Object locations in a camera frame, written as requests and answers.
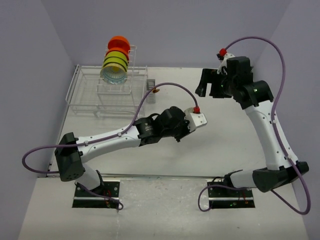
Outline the blue sun patterned bowl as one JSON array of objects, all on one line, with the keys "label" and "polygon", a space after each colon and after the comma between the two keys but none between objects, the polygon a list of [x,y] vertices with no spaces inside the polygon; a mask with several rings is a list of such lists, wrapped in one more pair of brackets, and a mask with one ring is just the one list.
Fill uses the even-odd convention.
[{"label": "blue sun patterned bowl", "polygon": [[100,77],[108,84],[124,84],[127,72],[121,66],[109,65],[101,69]]}]

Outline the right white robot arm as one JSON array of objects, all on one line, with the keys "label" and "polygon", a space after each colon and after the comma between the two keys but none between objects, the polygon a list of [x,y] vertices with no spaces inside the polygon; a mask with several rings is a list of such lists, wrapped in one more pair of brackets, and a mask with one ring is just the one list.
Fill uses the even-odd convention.
[{"label": "right white robot arm", "polygon": [[265,193],[298,179],[309,171],[305,161],[299,161],[292,151],[277,114],[266,81],[254,81],[250,59],[245,56],[225,59],[219,69],[204,68],[195,93],[216,99],[233,98],[251,120],[263,149],[266,166],[255,170],[238,170],[224,176],[223,191],[233,197],[241,188],[257,188]]}]

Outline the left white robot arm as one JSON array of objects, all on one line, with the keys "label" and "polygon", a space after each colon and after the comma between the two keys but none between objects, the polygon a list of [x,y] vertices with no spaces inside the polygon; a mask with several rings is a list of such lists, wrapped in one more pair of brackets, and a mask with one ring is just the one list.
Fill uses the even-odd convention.
[{"label": "left white robot arm", "polygon": [[121,149],[156,144],[162,138],[173,137],[177,142],[190,134],[190,114],[176,106],[136,120],[132,126],[87,137],[75,137],[66,133],[60,147],[54,151],[62,182],[77,181],[88,193],[97,197],[103,193],[104,184],[97,170],[87,162]]}]

